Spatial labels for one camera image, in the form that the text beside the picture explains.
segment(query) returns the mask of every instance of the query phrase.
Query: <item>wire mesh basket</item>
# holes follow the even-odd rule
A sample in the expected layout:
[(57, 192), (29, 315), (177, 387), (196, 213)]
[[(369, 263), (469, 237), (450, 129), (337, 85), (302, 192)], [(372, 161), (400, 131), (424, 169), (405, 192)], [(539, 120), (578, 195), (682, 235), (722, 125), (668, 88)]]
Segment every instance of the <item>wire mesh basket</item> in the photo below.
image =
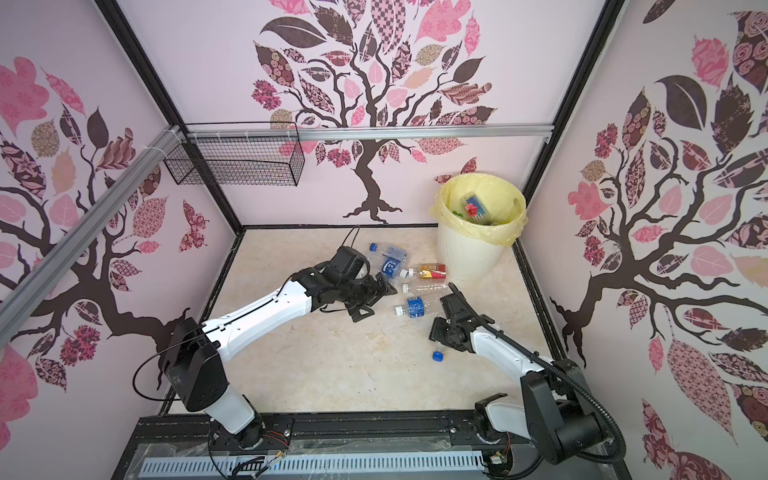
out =
[(204, 183), (194, 166), (196, 157), (220, 185), (298, 185), (304, 153), (296, 124), (251, 123), (268, 123), (271, 130), (246, 131), (244, 136), (243, 131), (190, 133), (166, 156), (165, 166), (179, 185)]

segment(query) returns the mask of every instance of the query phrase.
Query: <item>trash can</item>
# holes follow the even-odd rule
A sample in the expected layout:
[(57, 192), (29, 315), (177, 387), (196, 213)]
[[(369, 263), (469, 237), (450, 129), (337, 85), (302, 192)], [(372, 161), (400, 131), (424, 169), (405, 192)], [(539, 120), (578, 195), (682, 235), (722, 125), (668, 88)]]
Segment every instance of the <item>trash can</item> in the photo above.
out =
[[(492, 224), (465, 220), (467, 214), (462, 203), (473, 194)], [(504, 249), (520, 237), (528, 221), (520, 190), (488, 174), (463, 174), (445, 182), (431, 213), (438, 221), (440, 260), (449, 276), (459, 280), (480, 280), (488, 275)]]

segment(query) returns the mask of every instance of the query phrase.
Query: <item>marble floor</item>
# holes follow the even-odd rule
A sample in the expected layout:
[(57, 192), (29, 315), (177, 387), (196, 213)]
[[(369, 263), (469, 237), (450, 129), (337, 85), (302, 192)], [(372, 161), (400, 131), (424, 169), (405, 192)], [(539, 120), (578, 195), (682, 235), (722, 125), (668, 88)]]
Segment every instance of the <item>marble floor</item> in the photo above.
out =
[[(253, 302), (293, 272), (330, 260), (348, 229), (249, 230), (211, 318)], [(362, 228), (355, 247), (395, 243), (412, 263), (437, 260), (436, 228)], [(478, 313), (530, 350), (549, 355), (518, 264), (508, 249), (484, 280), (455, 282)], [(260, 412), (472, 409), (498, 392), (522, 404), (515, 382), (488, 360), (449, 349), (432, 360), (432, 317), (395, 315), (401, 293), (382, 298), (376, 314), (353, 323), (346, 312), (294, 319), (225, 364), (230, 383)], [(175, 402), (172, 413), (185, 412)]]

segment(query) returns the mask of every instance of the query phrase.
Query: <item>butterfly decal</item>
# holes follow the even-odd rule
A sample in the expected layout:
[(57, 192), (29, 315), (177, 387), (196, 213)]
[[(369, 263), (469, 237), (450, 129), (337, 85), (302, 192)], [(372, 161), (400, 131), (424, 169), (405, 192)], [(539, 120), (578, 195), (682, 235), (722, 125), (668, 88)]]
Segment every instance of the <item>butterfly decal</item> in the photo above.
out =
[(186, 200), (184, 200), (184, 216), (187, 218), (187, 223), (190, 224), (190, 229), (181, 237), (179, 252), (189, 250), (192, 247), (203, 247), (205, 245), (205, 236), (201, 231), (205, 230), (205, 224), (210, 220), (205, 220), (203, 214), (196, 213)]
[[(470, 174), (470, 173), (472, 173), (474, 171), (477, 171), (477, 169), (478, 169), (478, 162), (477, 162), (477, 160), (478, 160), (477, 157), (474, 157), (474, 158), (470, 159), (470, 161), (468, 161), (466, 164), (464, 164), (464, 167), (462, 168), (462, 171), (459, 173), (459, 175), (460, 174)], [(442, 185), (445, 182), (447, 182), (448, 180), (451, 180), (452, 178), (453, 178), (453, 175), (438, 175), (437, 177), (435, 177), (435, 181)]]

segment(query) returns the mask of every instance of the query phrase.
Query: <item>yellow garbage bag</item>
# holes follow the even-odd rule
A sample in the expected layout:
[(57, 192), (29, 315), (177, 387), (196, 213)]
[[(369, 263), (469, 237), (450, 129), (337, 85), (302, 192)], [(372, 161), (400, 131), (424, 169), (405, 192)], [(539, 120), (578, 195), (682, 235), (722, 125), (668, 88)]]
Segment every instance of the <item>yellow garbage bag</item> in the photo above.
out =
[[(464, 220), (462, 201), (474, 194), (485, 207), (490, 223), (478, 225)], [(476, 238), (491, 245), (512, 245), (528, 222), (525, 216), (525, 197), (515, 185), (488, 174), (463, 174), (445, 182), (435, 199), (430, 214), (466, 237)]]

